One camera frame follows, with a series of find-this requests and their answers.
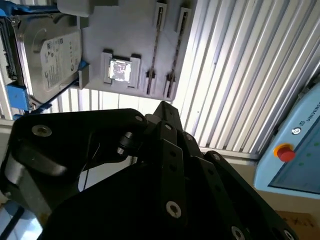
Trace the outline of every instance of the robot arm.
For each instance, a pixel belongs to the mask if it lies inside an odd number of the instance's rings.
[[[83,170],[137,157],[79,192]],[[217,152],[203,155],[166,102],[133,109],[18,119],[0,189],[35,213],[41,239],[161,236],[235,240],[298,237]]]

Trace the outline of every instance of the metal slat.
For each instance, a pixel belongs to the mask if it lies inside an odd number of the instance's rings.
[[[226,55],[227,59],[223,63],[223,72],[216,72],[217,75],[213,76],[213,79],[220,78],[219,87],[216,88],[218,90],[216,90],[215,98],[211,105],[211,111],[207,119],[207,122],[213,123],[213,126],[217,125],[223,108],[227,108],[223,102],[226,101],[228,95],[232,94],[230,89],[237,71],[237,66],[240,64],[240,60],[248,43],[250,33],[253,29],[262,2],[250,0],[248,2],[243,1],[238,3],[241,4],[241,6],[236,7],[239,9],[242,7],[242,13],[241,16],[234,16],[234,19],[230,22],[230,25],[235,25],[236,29],[230,28],[229,35],[226,36],[226,38],[233,39],[233,42],[230,44],[225,42],[227,47],[230,46],[230,49]],[[215,129],[217,128],[212,129],[212,126],[206,126],[200,141],[201,145],[206,144],[207,140],[212,138],[209,146],[211,148],[216,148],[218,138],[215,136],[212,137]]]
[[[316,5],[310,5],[309,8],[312,12],[302,10],[299,14],[300,17],[304,16],[308,17],[308,22],[306,22],[305,27],[299,34],[299,38],[297,39],[290,55],[285,61],[285,65],[280,72],[279,80],[275,83],[272,88],[271,94],[268,96],[269,99],[274,99],[274,101],[268,100],[264,105],[263,110],[259,118],[254,125],[254,131],[257,134],[251,134],[248,141],[245,143],[245,147],[243,148],[244,152],[256,151],[258,149],[257,143],[260,143],[259,137],[263,136],[263,131],[266,130],[266,126],[269,129],[274,128],[274,119],[275,115],[279,112],[280,108],[284,106],[286,102],[285,99],[288,100],[288,95],[285,93],[290,92],[290,90],[297,86],[301,81],[299,77],[300,72],[306,68],[306,62],[314,46],[318,46],[320,39],[320,21],[319,21],[319,9],[320,9],[320,1],[317,2]],[[302,19],[297,19],[297,24],[303,22]]]
[[[39,5],[39,6],[46,6],[46,5],[53,5],[56,1],[55,0],[7,0],[14,4],[21,4],[21,5]]]
[[[234,128],[234,122],[237,119],[244,97],[241,95],[246,94],[246,86],[249,86],[251,83],[250,78],[252,78],[254,71],[250,71],[250,69],[252,69],[252,65],[256,63],[254,62],[254,59],[255,56],[257,56],[257,48],[264,38],[266,26],[270,21],[270,17],[273,16],[271,13],[275,7],[276,6],[272,1],[264,1],[260,7],[239,67],[234,76],[232,86],[224,103],[219,121],[212,135],[210,144],[213,145],[214,141],[216,141],[216,148],[218,149],[224,148],[225,143],[228,141],[228,133],[230,129]]]
[[[194,101],[191,105],[191,109],[189,110],[189,117],[185,127],[185,130],[194,135],[197,141],[200,140],[200,135],[202,134],[203,129],[202,123],[199,123],[200,115],[203,113],[210,82],[212,81],[221,46],[228,29],[225,22],[226,19],[230,18],[234,7],[234,2],[230,1],[223,1],[220,2],[220,4],[218,4],[218,1],[212,1],[211,3],[217,3],[214,6],[210,6],[208,9],[212,11],[212,19],[210,19],[213,25],[211,37],[208,39],[209,43],[206,55],[202,60],[202,71],[199,73],[199,83],[195,90]]]
[[[282,86],[284,79],[279,77],[279,73],[288,73],[283,69],[284,63],[289,60],[288,53],[290,53],[290,48],[292,44],[294,44],[296,34],[299,34],[299,23],[301,23],[303,16],[308,10],[306,7],[307,4],[300,2],[297,6],[295,3],[295,1],[290,2],[286,12],[287,15],[285,15],[284,20],[281,22],[274,38],[274,43],[278,43],[280,40],[280,46],[270,48],[268,52],[270,55],[267,55],[266,60],[271,61],[265,61],[266,64],[261,68],[261,73],[265,76],[262,85],[256,81],[256,84],[253,86],[252,90],[257,91],[257,94],[255,95],[254,103],[251,106],[247,105],[249,113],[233,147],[235,151],[240,151],[240,149],[243,149],[244,152],[249,151],[252,138],[254,139],[257,134],[254,130],[257,129],[256,126],[261,127],[261,125],[257,123],[261,120],[261,112],[270,111],[268,103],[270,103],[271,100],[274,102],[277,95],[281,94],[279,88]]]

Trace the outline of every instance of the gray panel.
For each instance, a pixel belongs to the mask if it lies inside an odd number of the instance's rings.
[[[82,32],[83,59],[91,64],[90,82],[86,88],[173,100],[177,83],[173,84],[173,92],[169,97],[165,94],[165,90],[167,75],[172,70],[176,54],[179,38],[177,28],[182,24],[181,12],[187,11],[188,16],[176,64],[176,81],[179,80],[193,18],[191,12],[181,8],[182,3],[182,0],[172,0],[168,4],[157,3],[163,7],[163,17],[159,28],[154,63],[155,79],[152,80],[150,94],[147,94],[149,81],[147,72],[152,67],[157,34],[158,12],[156,10],[158,8],[156,8],[156,1],[120,0],[119,6],[96,6],[94,13],[89,17],[89,27]],[[141,59],[140,67],[135,70],[135,74],[139,74],[139,83],[135,84],[137,87],[128,86],[125,82],[106,83],[108,82],[105,79],[108,77],[106,70],[109,69],[109,66],[106,66],[108,61],[105,60],[105,53],[102,54],[106,51],[111,53],[114,59],[117,57],[126,61],[130,61],[131,57]]]

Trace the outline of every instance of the corrugated metal wall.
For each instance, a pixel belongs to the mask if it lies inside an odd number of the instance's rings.
[[[299,91],[319,73],[320,0],[198,0],[173,105],[199,145],[258,158]],[[48,113],[160,101],[69,89]]]
[[[21,5],[52,5],[56,3],[56,0],[6,0],[9,2],[13,2],[14,4],[21,4]]]

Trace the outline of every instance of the hard drive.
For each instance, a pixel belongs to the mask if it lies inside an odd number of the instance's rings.
[[[31,110],[46,103],[78,78],[81,31],[75,16],[62,13],[11,18],[22,79]]]

